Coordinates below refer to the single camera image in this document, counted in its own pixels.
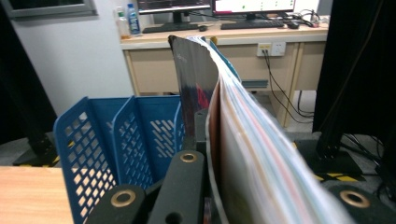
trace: computer monitor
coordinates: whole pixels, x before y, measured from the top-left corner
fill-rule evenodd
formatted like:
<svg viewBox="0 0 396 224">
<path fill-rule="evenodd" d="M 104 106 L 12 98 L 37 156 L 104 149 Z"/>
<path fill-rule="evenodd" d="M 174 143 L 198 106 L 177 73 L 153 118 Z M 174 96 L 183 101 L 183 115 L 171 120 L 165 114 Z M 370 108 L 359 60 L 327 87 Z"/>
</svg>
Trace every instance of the computer monitor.
<svg viewBox="0 0 396 224">
<path fill-rule="evenodd" d="M 139 15 L 173 13 L 173 23 L 182 23 L 182 15 L 191 11 L 210 9 L 210 0 L 137 0 Z"/>
<path fill-rule="evenodd" d="M 247 21 L 253 21 L 257 14 L 292 12 L 294 4 L 295 0 L 212 0 L 212 11 L 215 16 L 246 15 Z"/>
</svg>

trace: monitor screen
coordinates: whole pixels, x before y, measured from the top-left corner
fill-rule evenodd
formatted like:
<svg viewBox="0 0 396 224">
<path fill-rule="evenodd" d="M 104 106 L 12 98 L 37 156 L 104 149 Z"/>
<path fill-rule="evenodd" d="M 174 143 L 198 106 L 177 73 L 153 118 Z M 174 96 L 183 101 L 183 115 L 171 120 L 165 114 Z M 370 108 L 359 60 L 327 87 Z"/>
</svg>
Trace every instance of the monitor screen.
<svg viewBox="0 0 396 224">
<path fill-rule="evenodd" d="M 137 0 L 139 14 L 188 12 L 210 8 L 210 0 Z"/>
<path fill-rule="evenodd" d="M 217 16 L 292 12 L 294 3 L 295 0 L 212 0 L 212 10 Z"/>
</svg>

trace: cabinet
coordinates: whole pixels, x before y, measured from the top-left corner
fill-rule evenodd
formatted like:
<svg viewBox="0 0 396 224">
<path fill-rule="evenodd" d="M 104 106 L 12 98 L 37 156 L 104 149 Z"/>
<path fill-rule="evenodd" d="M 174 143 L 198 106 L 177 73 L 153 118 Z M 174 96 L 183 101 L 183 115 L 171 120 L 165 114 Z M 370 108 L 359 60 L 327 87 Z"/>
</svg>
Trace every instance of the cabinet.
<svg viewBox="0 0 396 224">
<path fill-rule="evenodd" d="M 146 34 L 122 40 L 121 48 L 136 95 L 178 92 L 177 73 L 167 38 L 202 35 L 217 39 L 219 51 L 233 64 L 248 91 L 272 91 L 271 103 L 276 118 L 287 126 L 288 98 L 295 90 L 314 90 L 318 84 L 321 60 L 327 37 L 327 24 L 319 28 L 301 26 L 282 28 L 220 30 L 219 24 L 206 32 L 180 31 Z M 263 57 L 257 57 L 258 43 L 286 42 L 284 56 L 270 57 L 272 79 Z"/>
</svg>

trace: wooden table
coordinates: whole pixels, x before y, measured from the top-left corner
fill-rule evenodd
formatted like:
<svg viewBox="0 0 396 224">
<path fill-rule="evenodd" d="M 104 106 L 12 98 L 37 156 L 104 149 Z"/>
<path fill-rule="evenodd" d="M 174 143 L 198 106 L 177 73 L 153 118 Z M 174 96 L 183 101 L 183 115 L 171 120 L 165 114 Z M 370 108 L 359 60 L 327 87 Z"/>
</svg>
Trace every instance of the wooden table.
<svg viewBox="0 0 396 224">
<path fill-rule="evenodd" d="M 73 223 L 62 169 L 0 167 L 0 223 Z"/>
</svg>

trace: black curtain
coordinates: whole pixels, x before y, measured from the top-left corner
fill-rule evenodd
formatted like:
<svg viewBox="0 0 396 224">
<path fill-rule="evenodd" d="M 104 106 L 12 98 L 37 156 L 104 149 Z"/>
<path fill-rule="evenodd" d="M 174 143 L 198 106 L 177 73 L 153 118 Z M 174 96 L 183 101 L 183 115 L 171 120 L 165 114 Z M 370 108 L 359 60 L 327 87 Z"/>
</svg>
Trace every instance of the black curtain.
<svg viewBox="0 0 396 224">
<path fill-rule="evenodd" d="M 0 43 L 0 144 L 23 137 L 34 144 L 56 114 L 1 4 Z"/>
<path fill-rule="evenodd" d="M 325 146 L 343 133 L 395 138 L 396 23 L 391 0 L 334 0 L 313 132 Z"/>
</svg>

